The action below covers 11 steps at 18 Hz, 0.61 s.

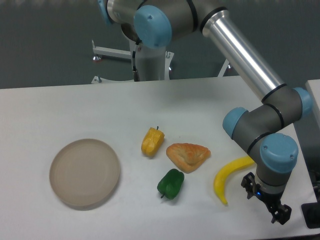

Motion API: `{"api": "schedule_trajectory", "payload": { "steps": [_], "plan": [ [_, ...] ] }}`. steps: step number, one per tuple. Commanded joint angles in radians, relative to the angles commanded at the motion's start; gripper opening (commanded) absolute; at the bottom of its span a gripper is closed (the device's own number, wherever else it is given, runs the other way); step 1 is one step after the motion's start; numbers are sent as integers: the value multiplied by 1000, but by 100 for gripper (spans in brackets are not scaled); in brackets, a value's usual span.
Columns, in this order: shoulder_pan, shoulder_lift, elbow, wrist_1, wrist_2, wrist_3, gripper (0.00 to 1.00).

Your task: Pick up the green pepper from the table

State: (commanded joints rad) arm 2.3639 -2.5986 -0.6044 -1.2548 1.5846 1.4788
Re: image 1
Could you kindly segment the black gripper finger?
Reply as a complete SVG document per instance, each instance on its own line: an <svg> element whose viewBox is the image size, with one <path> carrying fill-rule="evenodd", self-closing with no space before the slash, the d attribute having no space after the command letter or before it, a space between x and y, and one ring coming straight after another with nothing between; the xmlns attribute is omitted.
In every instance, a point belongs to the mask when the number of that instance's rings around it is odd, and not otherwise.
<svg viewBox="0 0 320 240"><path fill-rule="evenodd" d="M284 225L291 217L292 209L286 204L281 204L280 201L269 202L265 204L268 211L272 215L271 223L275 222Z"/></svg>
<svg viewBox="0 0 320 240"><path fill-rule="evenodd" d="M247 193L247 199L257 195L258 188L255 182L255 175L252 172L249 172L242 178L241 186Z"/></svg>

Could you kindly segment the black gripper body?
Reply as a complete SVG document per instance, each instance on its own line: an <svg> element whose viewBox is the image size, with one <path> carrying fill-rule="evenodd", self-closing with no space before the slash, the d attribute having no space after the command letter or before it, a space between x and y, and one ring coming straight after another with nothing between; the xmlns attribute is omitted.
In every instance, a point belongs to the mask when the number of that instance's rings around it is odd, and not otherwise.
<svg viewBox="0 0 320 240"><path fill-rule="evenodd" d="M283 208L281 198L285 188L285 184L273 186L258 180L253 187L253 193L268 208Z"/></svg>

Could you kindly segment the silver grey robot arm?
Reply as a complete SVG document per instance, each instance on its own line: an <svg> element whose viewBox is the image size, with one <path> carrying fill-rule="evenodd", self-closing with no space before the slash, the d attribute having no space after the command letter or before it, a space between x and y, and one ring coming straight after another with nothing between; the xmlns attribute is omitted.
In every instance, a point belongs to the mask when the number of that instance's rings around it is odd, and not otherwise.
<svg viewBox="0 0 320 240"><path fill-rule="evenodd" d="M313 100L300 87L288 87L263 61L217 0L100 0L106 24L120 24L131 40L133 79L164 80L166 47L175 39L200 31L211 39L262 102L253 111L231 110L222 126L256 163L256 172L241 182L249 198L262 201L272 221L285 224L291 208L281 197L297 163L298 145L281 134L284 127L312 111Z"/></svg>

